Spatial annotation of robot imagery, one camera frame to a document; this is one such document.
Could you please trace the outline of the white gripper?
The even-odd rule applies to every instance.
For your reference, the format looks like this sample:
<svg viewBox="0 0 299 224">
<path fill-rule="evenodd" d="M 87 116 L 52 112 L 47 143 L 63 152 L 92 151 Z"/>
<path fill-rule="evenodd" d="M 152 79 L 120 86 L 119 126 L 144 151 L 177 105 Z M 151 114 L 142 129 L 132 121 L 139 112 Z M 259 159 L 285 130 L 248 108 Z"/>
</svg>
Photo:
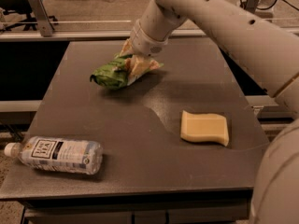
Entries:
<svg viewBox="0 0 299 224">
<path fill-rule="evenodd" d="M 142 29 L 140 20 L 130 33 L 130 39 L 126 39 L 120 57 L 132 56 L 130 77 L 141 77 L 150 70 L 152 59 L 148 57 L 158 56 L 167 45 L 168 40 L 158 41 L 149 37 Z"/>
</svg>

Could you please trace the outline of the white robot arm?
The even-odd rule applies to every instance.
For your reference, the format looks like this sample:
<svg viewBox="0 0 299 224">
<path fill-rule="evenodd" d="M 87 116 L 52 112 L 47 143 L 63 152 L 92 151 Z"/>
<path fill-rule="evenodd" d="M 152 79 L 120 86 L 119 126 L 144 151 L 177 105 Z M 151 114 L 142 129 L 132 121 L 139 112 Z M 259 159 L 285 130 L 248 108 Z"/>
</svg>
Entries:
<svg viewBox="0 0 299 224">
<path fill-rule="evenodd" d="M 158 55 L 186 20 L 292 114 L 263 155 L 249 224 L 299 224 L 299 37 L 225 0 L 150 0 L 130 33 L 130 52 Z"/>
</svg>

